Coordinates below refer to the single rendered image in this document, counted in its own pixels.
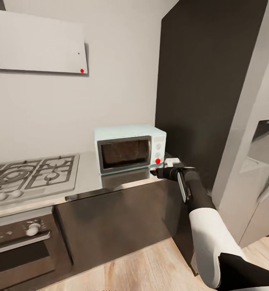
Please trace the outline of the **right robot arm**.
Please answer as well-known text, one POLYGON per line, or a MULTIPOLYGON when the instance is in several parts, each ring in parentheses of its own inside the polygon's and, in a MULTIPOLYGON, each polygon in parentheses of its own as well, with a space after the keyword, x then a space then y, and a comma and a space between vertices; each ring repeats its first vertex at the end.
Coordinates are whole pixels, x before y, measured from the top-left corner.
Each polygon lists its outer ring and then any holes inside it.
POLYGON ((157 178, 179 182, 191 223, 196 264, 204 284, 217 291, 269 291, 269 270, 248 262, 203 187, 194 167, 173 167, 178 158, 150 170, 157 178))

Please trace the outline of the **microwave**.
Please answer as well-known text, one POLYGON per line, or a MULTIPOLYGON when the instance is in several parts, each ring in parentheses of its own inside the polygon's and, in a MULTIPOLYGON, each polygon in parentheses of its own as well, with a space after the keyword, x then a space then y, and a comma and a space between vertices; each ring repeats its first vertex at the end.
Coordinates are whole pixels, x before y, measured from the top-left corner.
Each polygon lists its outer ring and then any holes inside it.
POLYGON ((159 164, 165 157, 166 132, 149 124, 93 129, 98 173, 159 164))

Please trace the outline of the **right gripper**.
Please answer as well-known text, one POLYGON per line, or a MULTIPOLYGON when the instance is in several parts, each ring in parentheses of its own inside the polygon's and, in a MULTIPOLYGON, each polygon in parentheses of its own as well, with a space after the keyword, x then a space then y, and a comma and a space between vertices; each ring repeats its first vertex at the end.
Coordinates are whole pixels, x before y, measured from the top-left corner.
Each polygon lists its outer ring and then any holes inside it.
POLYGON ((166 178, 166 179, 172 180, 171 179, 171 170, 174 168, 175 167, 157 168, 156 170, 150 170, 150 173, 153 176, 157 176, 157 178, 159 178, 159 179, 166 178))

